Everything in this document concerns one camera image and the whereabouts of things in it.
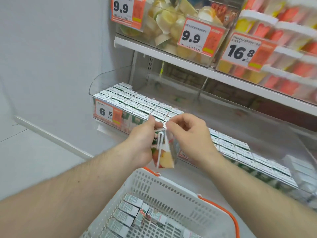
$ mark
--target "white wall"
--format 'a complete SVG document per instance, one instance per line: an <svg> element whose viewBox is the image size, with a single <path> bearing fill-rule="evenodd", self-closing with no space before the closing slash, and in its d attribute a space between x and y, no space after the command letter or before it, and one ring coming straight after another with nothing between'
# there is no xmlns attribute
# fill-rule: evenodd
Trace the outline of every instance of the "white wall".
<svg viewBox="0 0 317 238"><path fill-rule="evenodd" d="M96 130L89 86L100 73L130 65L133 55L113 47L108 6L0 0L0 76L15 115L92 155L115 141Z"/></svg>

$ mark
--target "metal shelf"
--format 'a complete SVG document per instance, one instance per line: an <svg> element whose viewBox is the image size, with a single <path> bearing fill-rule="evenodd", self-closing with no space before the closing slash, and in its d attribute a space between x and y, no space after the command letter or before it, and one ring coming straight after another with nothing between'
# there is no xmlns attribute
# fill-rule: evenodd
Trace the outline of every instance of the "metal shelf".
<svg viewBox="0 0 317 238"><path fill-rule="evenodd" d="M220 73L218 71L213 70L212 68L205 68L198 64L194 64L192 62L186 61L182 58L176 57L174 55L171 55L169 53L166 53L164 51L158 50L154 47L151 47L149 45L143 44L141 42L135 41L131 38L125 37L120 34L116 34L115 40L114 40L115 47L117 46L123 46L127 47L129 49L132 49L134 51L138 51L140 53L143 53L145 55L148 55L150 57L174 64L178 67L190 70L192 72L195 72L197 74L204 75L208 78L215 79L217 81L220 81L222 83L234 86L236 88L248 91L250 93L259 95L261 97L267 98L269 100L278 102L280 104L289 106L291 108L295 108L299 111L317 116L317 106L313 104L309 104L307 102L298 100L296 98L292 98L290 96L275 92L273 90L261 87L256 84L249 83L247 81L244 81L242 79L238 79L223 73Z"/></svg>

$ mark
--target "orange price tag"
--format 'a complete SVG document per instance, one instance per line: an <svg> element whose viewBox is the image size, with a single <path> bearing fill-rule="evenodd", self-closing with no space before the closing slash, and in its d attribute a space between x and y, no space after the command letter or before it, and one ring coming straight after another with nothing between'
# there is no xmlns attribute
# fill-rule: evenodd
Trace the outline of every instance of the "orange price tag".
<svg viewBox="0 0 317 238"><path fill-rule="evenodd" d="M121 125L122 110L97 99L94 114L101 120L110 121L119 127Z"/></svg>
<svg viewBox="0 0 317 238"><path fill-rule="evenodd" d="M111 0L111 20L140 30L145 0Z"/></svg>
<svg viewBox="0 0 317 238"><path fill-rule="evenodd" d="M233 33L221 60L254 71L260 71L276 46L276 44L265 39L242 33Z"/></svg>
<svg viewBox="0 0 317 238"><path fill-rule="evenodd" d="M212 57L226 30L187 17L178 45Z"/></svg>

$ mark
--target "shopping basket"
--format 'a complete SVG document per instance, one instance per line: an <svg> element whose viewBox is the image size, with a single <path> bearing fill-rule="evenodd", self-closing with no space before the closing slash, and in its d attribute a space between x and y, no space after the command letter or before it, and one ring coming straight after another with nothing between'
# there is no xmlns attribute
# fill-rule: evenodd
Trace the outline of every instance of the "shopping basket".
<svg viewBox="0 0 317 238"><path fill-rule="evenodd" d="M203 238L240 237L238 222L230 212L148 168L131 174L82 237L98 238L126 193L169 218L162 228L145 220L141 228L131 227L127 238L182 238L184 227Z"/></svg>

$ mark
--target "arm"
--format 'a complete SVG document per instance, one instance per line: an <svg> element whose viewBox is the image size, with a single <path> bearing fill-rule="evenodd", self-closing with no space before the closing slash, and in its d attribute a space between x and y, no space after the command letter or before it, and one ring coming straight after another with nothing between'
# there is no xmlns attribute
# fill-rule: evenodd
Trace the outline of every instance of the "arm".
<svg viewBox="0 0 317 238"><path fill-rule="evenodd" d="M183 114L166 126L257 238L316 237L317 213L226 160L203 120Z"/></svg>
<svg viewBox="0 0 317 238"><path fill-rule="evenodd" d="M78 238L137 168L152 159L151 116L126 141L65 173L0 202L2 237Z"/></svg>

